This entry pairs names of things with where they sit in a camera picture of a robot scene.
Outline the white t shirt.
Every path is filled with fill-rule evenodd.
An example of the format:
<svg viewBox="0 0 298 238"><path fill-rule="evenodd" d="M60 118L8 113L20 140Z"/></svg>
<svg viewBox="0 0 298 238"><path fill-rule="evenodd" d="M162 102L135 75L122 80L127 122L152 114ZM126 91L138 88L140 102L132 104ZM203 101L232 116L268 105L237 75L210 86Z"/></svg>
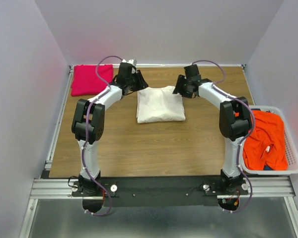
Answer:
<svg viewBox="0 0 298 238"><path fill-rule="evenodd" d="M137 123L185 121L181 95L173 94L175 87L151 88L137 93Z"/></svg>

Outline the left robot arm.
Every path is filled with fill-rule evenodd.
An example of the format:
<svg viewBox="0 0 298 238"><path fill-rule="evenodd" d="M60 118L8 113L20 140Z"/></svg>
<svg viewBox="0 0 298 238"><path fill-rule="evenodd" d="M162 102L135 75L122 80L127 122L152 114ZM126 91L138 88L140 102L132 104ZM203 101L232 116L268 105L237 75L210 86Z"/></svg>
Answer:
<svg viewBox="0 0 298 238"><path fill-rule="evenodd" d="M135 59L122 60L117 75L103 91L88 100L80 99L76 104L72 133L80 148L81 171L78 181L81 187L90 186L95 191L104 189L98 181L98 142L104 132L105 112L127 95L148 88L136 65Z"/></svg>

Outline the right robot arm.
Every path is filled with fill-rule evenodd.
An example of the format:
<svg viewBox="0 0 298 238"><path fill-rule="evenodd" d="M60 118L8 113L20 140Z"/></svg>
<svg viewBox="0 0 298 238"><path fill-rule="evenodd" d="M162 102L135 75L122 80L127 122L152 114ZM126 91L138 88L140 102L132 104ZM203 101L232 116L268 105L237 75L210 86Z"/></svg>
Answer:
<svg viewBox="0 0 298 238"><path fill-rule="evenodd" d="M201 97L219 109L219 129L225 142L219 186L223 192L232 191L244 183L240 157L246 138L254 130L254 114L245 97L232 96L211 80L203 79L196 64L184 67L184 73L178 76L173 94Z"/></svg>

